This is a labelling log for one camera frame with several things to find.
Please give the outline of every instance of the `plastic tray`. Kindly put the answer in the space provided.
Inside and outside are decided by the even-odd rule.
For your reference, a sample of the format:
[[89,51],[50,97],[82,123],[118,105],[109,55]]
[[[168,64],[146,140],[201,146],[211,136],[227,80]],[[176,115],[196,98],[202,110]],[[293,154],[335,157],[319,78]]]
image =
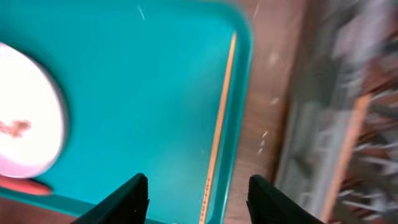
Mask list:
[[142,172],[149,179],[149,220],[198,223],[233,32],[233,74],[207,215],[212,223],[223,222],[252,57],[241,15],[215,2],[3,2],[0,42],[57,81],[69,131],[58,161],[37,178],[53,196],[0,194],[79,216]]

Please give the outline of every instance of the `wooden stick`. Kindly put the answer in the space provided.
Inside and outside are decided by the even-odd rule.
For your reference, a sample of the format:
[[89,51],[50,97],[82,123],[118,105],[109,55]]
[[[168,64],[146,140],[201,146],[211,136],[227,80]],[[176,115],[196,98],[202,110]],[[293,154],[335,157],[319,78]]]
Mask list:
[[208,169],[208,173],[207,173],[205,194],[203,196],[203,203],[201,206],[199,224],[205,224],[205,222],[206,222],[207,207],[209,204],[211,185],[213,183],[214,171],[215,171],[215,167],[216,167],[218,146],[220,144],[221,130],[223,127],[226,102],[228,99],[229,83],[231,81],[231,73],[232,73],[232,64],[233,64],[233,60],[234,60],[235,45],[236,45],[236,34],[234,33],[232,35],[231,47],[229,48],[228,62],[226,64],[223,91],[221,92],[220,107],[218,108],[216,131],[214,133],[213,145],[211,147],[210,164],[209,164],[209,169]]
[[328,189],[328,193],[326,194],[327,198],[325,206],[323,207],[323,211],[320,216],[320,220],[325,223],[329,221],[330,215],[333,211],[333,206],[335,204],[341,182],[345,177],[345,172],[347,170],[349,160],[351,159],[355,143],[358,140],[371,98],[372,94],[367,94],[356,100],[354,112],[349,121],[346,137],[339,155],[338,166],[335,169],[334,175],[331,177],[333,178],[333,181]]

